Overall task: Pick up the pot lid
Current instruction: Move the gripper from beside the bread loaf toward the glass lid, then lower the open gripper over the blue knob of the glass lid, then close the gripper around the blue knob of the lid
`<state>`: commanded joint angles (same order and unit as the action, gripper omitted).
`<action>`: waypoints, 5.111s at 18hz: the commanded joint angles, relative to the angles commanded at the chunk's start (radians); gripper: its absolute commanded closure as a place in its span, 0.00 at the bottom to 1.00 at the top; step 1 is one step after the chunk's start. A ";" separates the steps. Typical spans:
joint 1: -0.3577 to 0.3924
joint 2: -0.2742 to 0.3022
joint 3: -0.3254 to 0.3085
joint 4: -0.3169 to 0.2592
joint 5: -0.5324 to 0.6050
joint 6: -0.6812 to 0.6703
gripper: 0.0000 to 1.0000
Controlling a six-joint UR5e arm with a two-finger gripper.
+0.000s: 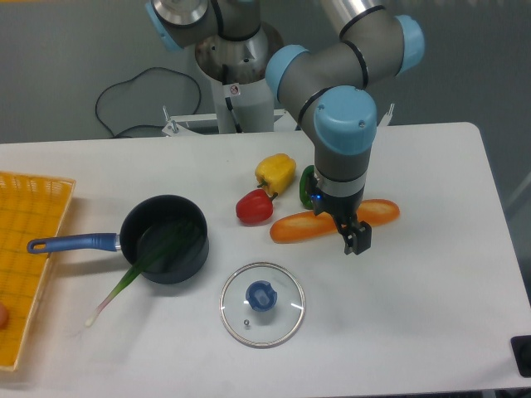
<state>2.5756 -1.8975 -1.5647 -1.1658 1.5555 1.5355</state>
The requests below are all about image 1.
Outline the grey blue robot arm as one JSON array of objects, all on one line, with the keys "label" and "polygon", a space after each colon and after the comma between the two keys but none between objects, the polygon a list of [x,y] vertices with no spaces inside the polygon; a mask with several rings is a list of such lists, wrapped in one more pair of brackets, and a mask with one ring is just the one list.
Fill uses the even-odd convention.
[{"label": "grey blue robot arm", "polygon": [[205,74],[224,84],[265,81],[314,145],[306,181],[315,213],[328,213],[347,253],[371,245],[357,217],[377,109],[367,88],[416,66],[425,38],[413,18],[392,15],[379,1],[324,1],[338,42],[313,53],[277,47],[267,38],[257,1],[149,1],[153,27],[171,51],[195,46]]}]

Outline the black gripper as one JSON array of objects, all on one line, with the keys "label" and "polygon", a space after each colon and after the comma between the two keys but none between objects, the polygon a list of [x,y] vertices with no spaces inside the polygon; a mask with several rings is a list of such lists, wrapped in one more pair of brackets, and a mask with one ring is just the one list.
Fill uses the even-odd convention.
[{"label": "black gripper", "polygon": [[326,212],[332,216],[343,237],[346,255],[360,255],[372,244],[372,227],[366,221],[359,221],[357,216],[364,188],[364,172],[353,180],[342,182],[326,177],[315,168],[307,177],[307,194],[314,214]]}]

